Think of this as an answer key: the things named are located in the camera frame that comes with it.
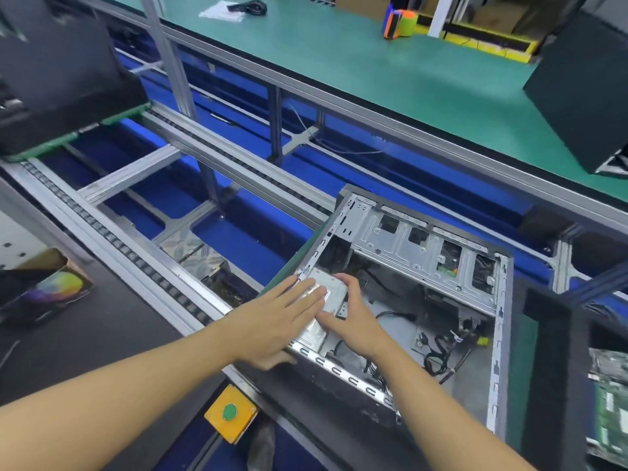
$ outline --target green workbench surface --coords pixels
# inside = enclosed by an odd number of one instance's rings
[[[141,10],[139,0],[115,0]],[[162,0],[164,19],[346,94],[628,201],[628,183],[586,173],[522,91],[534,67],[308,0],[263,0],[265,17],[200,18],[219,0]],[[229,0],[243,2],[247,0]]]

